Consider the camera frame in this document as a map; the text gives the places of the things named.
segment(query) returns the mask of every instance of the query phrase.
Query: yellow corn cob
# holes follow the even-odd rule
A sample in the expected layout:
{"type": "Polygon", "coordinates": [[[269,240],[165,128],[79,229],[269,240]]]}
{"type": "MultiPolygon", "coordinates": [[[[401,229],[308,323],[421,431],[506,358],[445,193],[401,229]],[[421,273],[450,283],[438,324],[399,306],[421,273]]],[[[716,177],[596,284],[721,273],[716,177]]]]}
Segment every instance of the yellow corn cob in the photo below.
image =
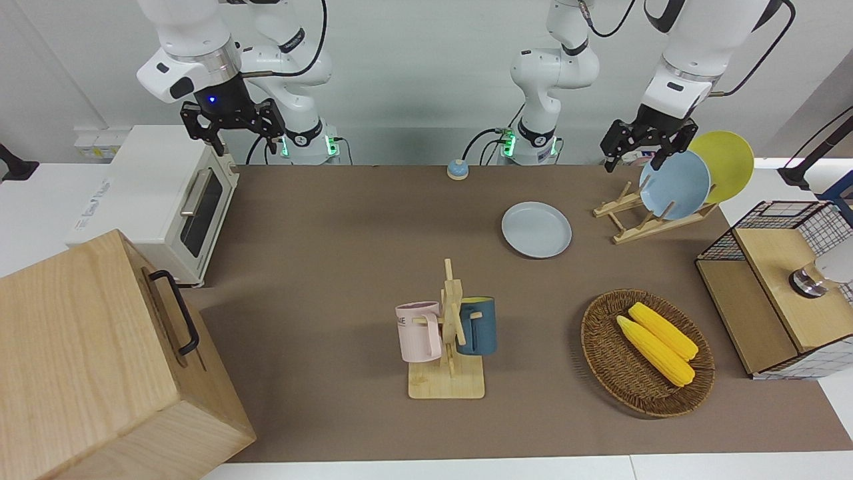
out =
{"type": "Polygon", "coordinates": [[[628,313],[636,323],[646,327],[646,330],[651,331],[664,345],[672,348],[672,351],[684,360],[690,361],[696,358],[699,347],[693,343],[693,340],[645,303],[638,301],[628,309],[628,313]]]}
{"type": "Polygon", "coordinates": [[[616,321],[622,327],[625,337],[673,385],[683,387],[693,381],[693,377],[696,376],[693,368],[650,331],[622,315],[618,315],[616,321]]]}

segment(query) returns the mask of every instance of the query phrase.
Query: wooden crate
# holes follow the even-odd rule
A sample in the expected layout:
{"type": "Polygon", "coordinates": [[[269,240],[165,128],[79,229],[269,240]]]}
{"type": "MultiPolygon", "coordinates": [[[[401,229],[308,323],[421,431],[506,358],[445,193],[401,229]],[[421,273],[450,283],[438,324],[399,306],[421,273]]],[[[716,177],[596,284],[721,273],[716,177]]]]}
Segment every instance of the wooden crate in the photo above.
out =
{"type": "Polygon", "coordinates": [[[254,441],[201,316],[180,354],[152,272],[112,231],[0,278],[0,478],[197,479],[254,441]]]}
{"type": "Polygon", "coordinates": [[[734,229],[744,260],[697,260],[747,373],[777,372],[853,335],[839,290],[809,299],[788,275],[815,259],[795,229],[734,229]]]}

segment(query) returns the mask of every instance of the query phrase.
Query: brown tabletop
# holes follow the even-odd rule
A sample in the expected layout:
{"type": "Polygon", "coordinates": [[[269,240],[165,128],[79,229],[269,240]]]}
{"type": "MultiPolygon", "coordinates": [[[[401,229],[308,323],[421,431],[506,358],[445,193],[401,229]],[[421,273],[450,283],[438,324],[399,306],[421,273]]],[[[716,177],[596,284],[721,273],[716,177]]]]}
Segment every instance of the brown tabletop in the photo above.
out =
{"type": "MultiPolygon", "coordinates": [[[[624,245],[591,208],[639,170],[620,167],[247,167],[207,274],[202,309],[258,441],[233,461],[408,460],[852,449],[817,382],[747,378],[693,259],[721,214],[624,245]],[[572,224],[572,244],[529,260],[501,235],[517,202],[572,224]],[[486,396],[407,396],[394,306],[438,300],[443,258],[466,295],[494,296],[499,349],[486,396]],[[584,309],[613,289],[663,296],[699,326],[717,381],[694,413],[638,417],[592,377],[584,309]]],[[[641,213],[619,214],[626,225],[641,213]]]]}

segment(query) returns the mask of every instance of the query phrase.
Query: oven door handle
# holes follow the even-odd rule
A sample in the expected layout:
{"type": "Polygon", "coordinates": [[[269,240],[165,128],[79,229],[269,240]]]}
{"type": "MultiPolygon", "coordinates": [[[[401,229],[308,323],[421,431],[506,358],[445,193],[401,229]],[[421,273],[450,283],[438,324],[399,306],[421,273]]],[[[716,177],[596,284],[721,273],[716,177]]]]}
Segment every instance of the oven door handle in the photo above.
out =
{"type": "Polygon", "coordinates": [[[194,217],[199,213],[201,200],[205,197],[205,191],[207,190],[207,186],[211,183],[212,177],[212,168],[205,168],[204,170],[199,170],[199,172],[196,173],[193,188],[189,191],[189,195],[187,195],[187,201],[184,202],[183,207],[181,207],[182,217],[194,217]]]}

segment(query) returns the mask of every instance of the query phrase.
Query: blue plate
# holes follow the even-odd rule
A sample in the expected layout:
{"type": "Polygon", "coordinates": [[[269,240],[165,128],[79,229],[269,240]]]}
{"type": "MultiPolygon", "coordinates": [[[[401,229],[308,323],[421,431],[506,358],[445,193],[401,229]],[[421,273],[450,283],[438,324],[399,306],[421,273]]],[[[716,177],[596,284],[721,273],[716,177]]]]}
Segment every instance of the blue plate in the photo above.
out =
{"type": "Polygon", "coordinates": [[[640,174],[640,184],[648,176],[651,178],[640,192],[640,198],[650,212],[660,216],[670,202],[676,203],[664,220],[689,217],[705,203],[711,189],[708,166],[689,150],[668,158],[657,172],[647,163],[640,174]]]}

